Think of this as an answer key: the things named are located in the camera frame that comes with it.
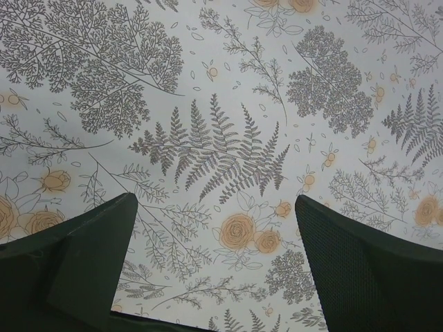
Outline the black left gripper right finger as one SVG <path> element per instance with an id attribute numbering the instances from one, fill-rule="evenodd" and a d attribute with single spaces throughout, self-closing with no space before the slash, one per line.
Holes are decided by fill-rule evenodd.
<path id="1" fill-rule="evenodd" d="M 442 251 L 349 219 L 305 195 L 302 243 L 329 331 L 441 331 Z"/>

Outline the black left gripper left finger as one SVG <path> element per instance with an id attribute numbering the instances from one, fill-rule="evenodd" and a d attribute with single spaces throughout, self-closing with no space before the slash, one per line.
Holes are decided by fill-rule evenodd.
<path id="1" fill-rule="evenodd" d="M 137 210 L 121 194 L 1 245 L 1 330 L 106 331 Z"/>

